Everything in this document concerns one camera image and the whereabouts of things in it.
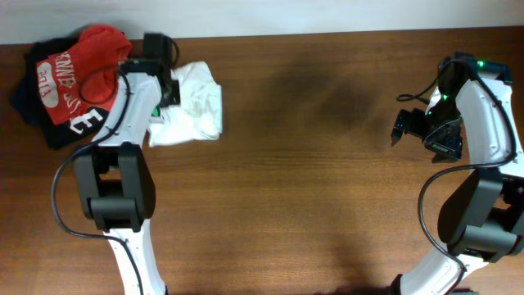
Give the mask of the white t-shirt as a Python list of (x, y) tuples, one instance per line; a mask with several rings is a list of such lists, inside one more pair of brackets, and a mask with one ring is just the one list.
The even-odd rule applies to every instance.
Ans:
[(215, 82), (208, 65), (188, 63), (172, 70), (171, 78), (179, 83), (180, 103), (160, 109), (160, 118), (148, 125), (148, 145), (219, 139), (223, 133), (222, 86)]

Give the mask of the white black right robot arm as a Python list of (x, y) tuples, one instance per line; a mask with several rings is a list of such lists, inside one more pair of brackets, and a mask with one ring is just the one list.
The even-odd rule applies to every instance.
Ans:
[[(508, 66), (456, 52), (438, 65), (437, 77), (418, 94), (426, 109), (402, 109), (391, 131), (420, 138), (433, 162), (451, 166), (431, 176), (418, 195), (418, 221), (432, 249), (409, 272), (398, 275), (389, 294), (459, 294), (472, 272), (523, 250), (523, 148), (511, 105)], [(433, 237), (423, 214), (429, 186), (444, 175), (468, 177), (444, 202)]]

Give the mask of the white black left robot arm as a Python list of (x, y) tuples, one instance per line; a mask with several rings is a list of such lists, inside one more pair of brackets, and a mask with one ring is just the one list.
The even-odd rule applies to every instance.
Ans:
[(142, 145), (154, 114), (180, 102), (171, 77), (178, 53), (170, 37), (144, 35), (142, 56), (119, 64), (105, 124), (73, 161), (84, 215), (97, 228), (94, 237), (110, 244), (127, 294), (168, 292), (152, 246), (156, 187)]

